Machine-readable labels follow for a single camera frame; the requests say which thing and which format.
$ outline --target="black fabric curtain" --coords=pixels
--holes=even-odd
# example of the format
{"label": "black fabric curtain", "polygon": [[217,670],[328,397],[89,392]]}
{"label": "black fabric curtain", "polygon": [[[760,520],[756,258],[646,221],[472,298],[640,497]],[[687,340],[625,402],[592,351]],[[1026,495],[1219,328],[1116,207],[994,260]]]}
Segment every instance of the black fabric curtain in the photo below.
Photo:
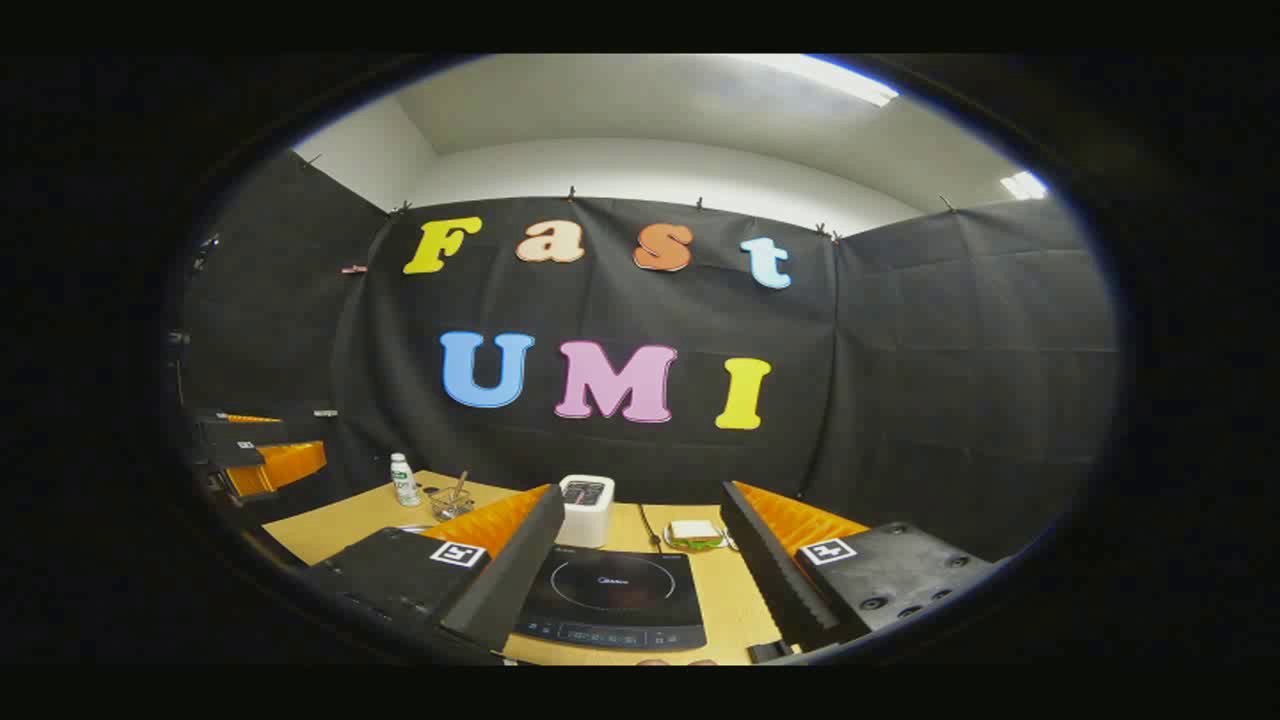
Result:
{"label": "black fabric curtain", "polygon": [[988,560],[1061,514],[1119,387],[1088,234],[1015,201],[877,228],[836,252],[836,366],[808,500]]}
{"label": "black fabric curtain", "polygon": [[[434,220],[440,266],[406,274]],[[516,249],[549,220],[584,255]],[[644,228],[685,227],[691,260],[641,269]],[[385,482],[390,452],[516,489],[570,473],[620,501],[718,502],[737,479],[865,524],[906,520],[991,560],[1016,552],[1087,478],[1117,387],[1115,307],[1088,234],[1052,201],[918,218],[833,243],[813,229],[684,205],[524,197],[381,211],[289,154],[229,206],[187,304],[188,407],[280,415],[333,407],[333,468],[314,502]],[[744,241],[785,249],[765,287]],[[367,265],[367,274],[339,269]],[[534,338],[518,396],[463,405],[440,336],[476,333],[471,374],[502,378],[503,333]],[[556,413],[562,343],[618,373],[643,346],[676,351],[667,421]],[[755,429],[723,429],[731,357],[769,364]],[[634,397],[623,397],[626,407]]]}
{"label": "black fabric curtain", "polygon": [[[430,220],[483,219],[434,273],[403,273]],[[526,228],[568,220],[582,229],[585,255],[529,263],[516,255]],[[678,272],[636,266],[641,229],[655,223],[692,232],[692,260]],[[786,247],[791,287],[751,275],[739,243],[771,237]],[[813,231],[730,213],[660,202],[515,199],[411,210],[378,245],[358,281],[339,336],[335,389],[353,434],[447,474],[529,488],[571,473],[617,480],[620,501],[717,502],[735,477],[796,492],[809,470],[827,402],[835,318],[833,247]],[[535,338],[524,389],[503,407],[470,407],[443,387],[447,332],[474,332],[475,382],[499,380],[500,333]],[[621,413],[567,419],[567,341],[599,343],[614,372],[645,345],[677,351],[666,397],[669,421],[634,423]],[[754,430],[716,427],[730,374],[724,361],[771,364]]]}
{"label": "black fabric curtain", "polygon": [[[250,174],[205,232],[201,269],[184,269],[187,413],[315,420],[315,410],[333,409],[334,337],[352,287],[342,268],[365,263],[385,222],[385,213],[294,152]],[[209,243],[214,237],[218,243]],[[266,523],[372,487],[346,429],[326,428],[319,439],[328,465],[251,500],[243,514]]]}

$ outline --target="letter s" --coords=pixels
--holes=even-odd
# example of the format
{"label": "letter s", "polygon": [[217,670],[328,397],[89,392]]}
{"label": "letter s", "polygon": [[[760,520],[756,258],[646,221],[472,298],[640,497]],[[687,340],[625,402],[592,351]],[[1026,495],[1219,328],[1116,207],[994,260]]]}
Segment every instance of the letter s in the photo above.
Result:
{"label": "letter s", "polygon": [[645,270],[675,273],[689,265],[694,255],[686,245],[694,242],[694,232],[685,225],[655,223],[640,231],[640,247],[632,252],[636,266]]}

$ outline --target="power cord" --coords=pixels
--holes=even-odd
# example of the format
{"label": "power cord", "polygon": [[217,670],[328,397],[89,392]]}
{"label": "power cord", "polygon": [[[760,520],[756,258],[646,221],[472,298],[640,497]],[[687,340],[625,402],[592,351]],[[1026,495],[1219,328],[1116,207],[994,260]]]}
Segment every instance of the power cord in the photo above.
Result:
{"label": "power cord", "polygon": [[658,533],[653,532],[653,525],[649,524],[649,516],[644,512],[644,505],[636,503],[636,507],[640,509],[640,519],[644,520],[644,527],[649,530],[649,544],[653,546],[654,552],[662,552],[662,539],[658,537]]}

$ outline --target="white toaster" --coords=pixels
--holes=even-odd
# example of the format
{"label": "white toaster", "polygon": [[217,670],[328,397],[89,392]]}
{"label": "white toaster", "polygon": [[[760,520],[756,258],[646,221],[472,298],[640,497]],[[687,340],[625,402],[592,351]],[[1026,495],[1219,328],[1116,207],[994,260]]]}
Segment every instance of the white toaster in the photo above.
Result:
{"label": "white toaster", "polygon": [[564,475],[559,484],[564,524],[556,542],[576,547],[600,547],[608,542],[613,480],[599,475]]}

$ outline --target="ceiling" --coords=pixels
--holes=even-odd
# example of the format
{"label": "ceiling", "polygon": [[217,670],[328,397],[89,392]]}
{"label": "ceiling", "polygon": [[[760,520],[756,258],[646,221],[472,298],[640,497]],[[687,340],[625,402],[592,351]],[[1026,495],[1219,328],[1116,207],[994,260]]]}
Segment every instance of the ceiling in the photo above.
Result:
{"label": "ceiling", "polygon": [[847,178],[924,213],[1004,202],[1021,168],[937,111],[714,55],[490,55],[398,99],[440,155],[535,140],[695,142]]}

